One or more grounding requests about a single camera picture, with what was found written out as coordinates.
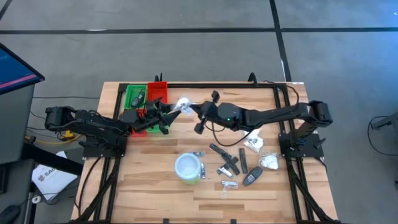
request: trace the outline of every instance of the gray floor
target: gray floor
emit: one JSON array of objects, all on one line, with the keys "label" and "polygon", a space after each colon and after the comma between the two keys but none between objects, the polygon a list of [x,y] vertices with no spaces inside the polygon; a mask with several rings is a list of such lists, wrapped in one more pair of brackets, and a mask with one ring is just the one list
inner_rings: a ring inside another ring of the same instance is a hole
[{"label": "gray floor", "polygon": [[[0,7],[5,0],[0,0]],[[397,27],[396,1],[276,0],[283,28]],[[165,27],[273,27],[268,1],[13,0],[0,30],[134,29]],[[372,150],[366,129],[373,116],[398,112],[398,33],[284,33],[293,81],[305,82],[309,98],[330,105],[334,123],[320,129],[339,219],[347,223],[396,223],[397,157]],[[274,33],[0,35],[0,42],[46,76],[36,96],[99,96],[104,81],[284,81]],[[98,100],[34,100],[47,106],[95,109]],[[29,125],[42,127],[31,117]],[[390,127],[371,133],[384,152],[396,153]],[[79,160],[76,145],[68,150]],[[75,190],[56,205],[38,206],[36,223],[66,222]]]}]

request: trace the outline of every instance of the monitor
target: monitor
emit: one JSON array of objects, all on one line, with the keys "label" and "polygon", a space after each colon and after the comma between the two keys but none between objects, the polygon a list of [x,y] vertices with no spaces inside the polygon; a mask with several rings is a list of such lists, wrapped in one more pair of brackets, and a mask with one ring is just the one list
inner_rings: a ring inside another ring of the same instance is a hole
[{"label": "monitor", "polygon": [[0,43],[0,95],[43,80],[43,75]]}]

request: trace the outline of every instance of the remote control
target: remote control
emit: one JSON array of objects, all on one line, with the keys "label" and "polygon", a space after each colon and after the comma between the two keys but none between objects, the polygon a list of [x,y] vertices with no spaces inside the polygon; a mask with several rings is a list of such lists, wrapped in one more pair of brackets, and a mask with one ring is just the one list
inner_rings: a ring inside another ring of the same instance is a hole
[{"label": "remote control", "polygon": [[247,176],[243,179],[243,185],[248,186],[251,185],[259,176],[262,174],[262,169],[261,167],[257,166],[253,170],[250,170],[250,172],[247,174]]}]

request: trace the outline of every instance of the small plastic bag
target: small plastic bag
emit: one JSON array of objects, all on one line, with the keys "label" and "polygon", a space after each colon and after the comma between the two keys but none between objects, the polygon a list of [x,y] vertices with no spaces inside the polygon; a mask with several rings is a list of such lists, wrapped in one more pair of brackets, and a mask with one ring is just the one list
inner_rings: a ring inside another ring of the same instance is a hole
[{"label": "small plastic bag", "polygon": [[173,110],[180,110],[183,114],[190,115],[193,109],[189,107],[193,102],[186,96],[181,96],[180,99],[174,104]]},{"label": "small plastic bag", "polygon": [[221,181],[221,184],[224,186],[223,191],[221,193],[222,199],[228,198],[228,189],[238,189],[239,184],[235,181]]},{"label": "small plastic bag", "polygon": [[261,152],[259,158],[259,166],[272,170],[277,170],[279,168],[278,154],[267,151]]},{"label": "small plastic bag", "polygon": [[[261,147],[264,145],[264,140],[258,136],[260,129],[253,130],[244,140],[243,144],[258,153]],[[247,131],[243,131],[244,136],[248,134]]]}]

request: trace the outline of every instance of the wooden table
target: wooden table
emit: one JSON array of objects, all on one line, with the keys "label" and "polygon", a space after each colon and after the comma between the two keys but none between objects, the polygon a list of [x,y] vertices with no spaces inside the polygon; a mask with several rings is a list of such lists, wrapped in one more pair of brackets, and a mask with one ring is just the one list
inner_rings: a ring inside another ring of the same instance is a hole
[{"label": "wooden table", "polygon": [[[98,112],[103,116],[113,116],[118,85],[119,82],[104,83],[98,105]],[[298,91],[301,102],[308,102],[304,84],[289,83],[289,85]],[[230,102],[243,108],[257,110],[275,108],[272,90],[265,88],[216,90],[220,93],[219,102]],[[195,103],[201,103],[211,100],[212,91],[213,89],[209,88],[169,88],[169,102],[176,102],[185,95]],[[289,96],[290,102],[294,103],[296,96],[290,89]],[[228,198],[221,199],[223,189],[221,181],[230,179],[216,173],[217,167],[222,166],[224,161],[208,147],[210,143],[216,143],[211,131],[205,129],[202,135],[193,131],[197,122],[196,115],[181,114],[171,125],[169,135],[148,134],[143,138],[129,140],[126,155],[121,160],[112,223],[162,223],[163,218],[169,218],[171,223],[229,223],[231,219],[237,219],[238,223],[294,223],[286,164],[280,156],[277,140],[277,135],[280,133],[279,125],[277,123],[264,125],[260,132],[264,139],[262,150],[278,153],[279,170],[264,170],[260,178],[248,187],[241,184],[244,174],[240,174],[233,179],[239,182],[239,189],[229,190]],[[296,120],[296,126],[298,127],[301,122]],[[225,144],[233,143],[242,136],[241,131],[225,130],[217,133],[217,137]],[[238,156],[240,147],[244,147],[242,143],[223,149]],[[206,151],[206,156],[201,158],[206,167],[206,179],[202,179],[197,185],[186,185],[178,180],[174,172],[174,162],[181,153],[192,151]],[[257,166],[258,154],[246,148],[246,157],[249,169]],[[95,159],[85,161],[79,192],[94,161]],[[104,159],[101,159],[97,163],[88,179],[82,200],[82,211],[98,192],[103,161]],[[337,219],[325,168],[312,158],[306,158],[303,164],[310,193],[326,214]],[[307,219],[301,194],[299,197],[303,218]],[[108,195],[105,195],[102,218],[105,216],[107,201]],[[72,218],[76,217],[75,208]]]}]

